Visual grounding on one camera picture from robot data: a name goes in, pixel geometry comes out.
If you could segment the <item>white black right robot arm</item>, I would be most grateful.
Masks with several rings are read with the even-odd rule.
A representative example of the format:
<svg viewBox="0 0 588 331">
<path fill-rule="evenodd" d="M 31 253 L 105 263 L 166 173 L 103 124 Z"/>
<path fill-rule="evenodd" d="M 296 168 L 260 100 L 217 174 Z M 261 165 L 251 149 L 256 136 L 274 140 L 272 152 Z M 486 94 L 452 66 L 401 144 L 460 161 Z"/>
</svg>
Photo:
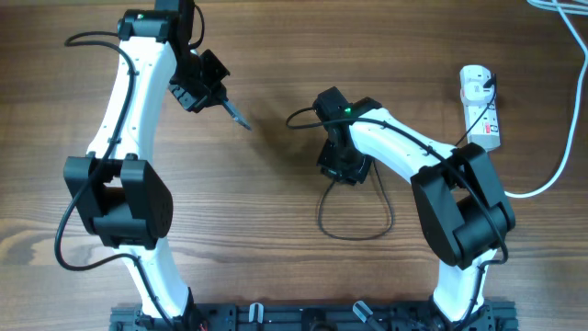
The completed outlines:
<svg viewBox="0 0 588 331">
<path fill-rule="evenodd" d="M 394 119 L 365 97 L 348 102 L 331 87 L 312 104 L 328 133 L 317 162 L 335 182 L 355 185 L 377 162 L 410 183 L 424 238 L 439 257 L 435 308 L 465 327 L 481 308 L 485 272 L 505 250 L 515 214 L 486 151 L 439 143 Z"/>
</svg>

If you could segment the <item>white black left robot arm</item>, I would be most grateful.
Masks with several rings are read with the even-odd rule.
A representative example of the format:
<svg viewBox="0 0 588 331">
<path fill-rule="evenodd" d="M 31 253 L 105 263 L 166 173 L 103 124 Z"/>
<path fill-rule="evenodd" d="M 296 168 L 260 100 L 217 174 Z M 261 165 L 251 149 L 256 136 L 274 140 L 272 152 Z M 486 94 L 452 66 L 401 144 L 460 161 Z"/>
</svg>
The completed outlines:
<svg viewBox="0 0 588 331">
<path fill-rule="evenodd" d="M 202 18 L 192 1 L 159 1 L 151 10 L 126 11 L 115 31 L 82 32 L 66 41 L 69 47 L 107 47 L 119 56 L 99 130 L 85 155 L 69 157 L 63 169 L 72 197 L 67 212 L 77 213 L 85 230 L 124 262 L 141 296 L 138 307 L 113 310 L 114 330 L 207 325 L 174 262 L 167 239 L 173 198 L 153 168 L 166 94 L 186 111 L 221 106 L 245 124 L 227 96 L 226 67 L 193 36 Z"/>
</svg>

